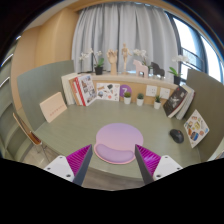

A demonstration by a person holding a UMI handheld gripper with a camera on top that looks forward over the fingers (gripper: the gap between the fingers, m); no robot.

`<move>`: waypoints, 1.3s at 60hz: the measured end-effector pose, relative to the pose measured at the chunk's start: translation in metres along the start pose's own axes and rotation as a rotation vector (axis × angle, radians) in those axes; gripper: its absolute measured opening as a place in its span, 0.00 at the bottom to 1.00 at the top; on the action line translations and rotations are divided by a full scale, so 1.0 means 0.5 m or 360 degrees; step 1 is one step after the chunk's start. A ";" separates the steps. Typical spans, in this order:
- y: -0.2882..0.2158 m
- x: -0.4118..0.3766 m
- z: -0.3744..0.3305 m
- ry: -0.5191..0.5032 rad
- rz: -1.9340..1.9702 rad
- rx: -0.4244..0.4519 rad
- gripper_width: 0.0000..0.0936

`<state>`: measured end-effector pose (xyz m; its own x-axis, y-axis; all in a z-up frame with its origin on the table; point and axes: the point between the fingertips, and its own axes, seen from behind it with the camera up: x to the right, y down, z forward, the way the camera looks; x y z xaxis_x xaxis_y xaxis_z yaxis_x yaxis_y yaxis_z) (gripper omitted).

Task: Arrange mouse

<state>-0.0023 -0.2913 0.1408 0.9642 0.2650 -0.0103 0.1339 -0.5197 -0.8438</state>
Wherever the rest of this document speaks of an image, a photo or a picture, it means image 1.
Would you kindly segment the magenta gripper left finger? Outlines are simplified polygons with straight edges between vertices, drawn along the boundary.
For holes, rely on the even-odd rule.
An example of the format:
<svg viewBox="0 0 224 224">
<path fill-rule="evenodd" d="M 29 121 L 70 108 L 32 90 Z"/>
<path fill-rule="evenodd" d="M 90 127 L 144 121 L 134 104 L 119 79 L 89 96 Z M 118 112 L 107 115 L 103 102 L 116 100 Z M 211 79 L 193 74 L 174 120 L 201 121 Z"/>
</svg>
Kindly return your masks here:
<svg viewBox="0 0 224 224">
<path fill-rule="evenodd" d="M 67 157 L 59 155 L 44 170 L 81 186 L 91 157 L 92 145 L 87 145 Z"/>
</svg>

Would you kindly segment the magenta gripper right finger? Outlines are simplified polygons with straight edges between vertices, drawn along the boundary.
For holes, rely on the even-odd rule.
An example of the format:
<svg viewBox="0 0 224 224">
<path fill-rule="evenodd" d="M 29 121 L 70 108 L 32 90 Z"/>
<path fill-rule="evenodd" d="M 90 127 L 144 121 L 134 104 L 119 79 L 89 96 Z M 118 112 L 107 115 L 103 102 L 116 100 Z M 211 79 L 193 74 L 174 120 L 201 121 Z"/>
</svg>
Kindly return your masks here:
<svg viewBox="0 0 224 224">
<path fill-rule="evenodd" d="M 135 145 L 135 157 L 145 184 L 152 183 L 182 169 L 170 156 L 159 156 L 140 145 Z"/>
</svg>

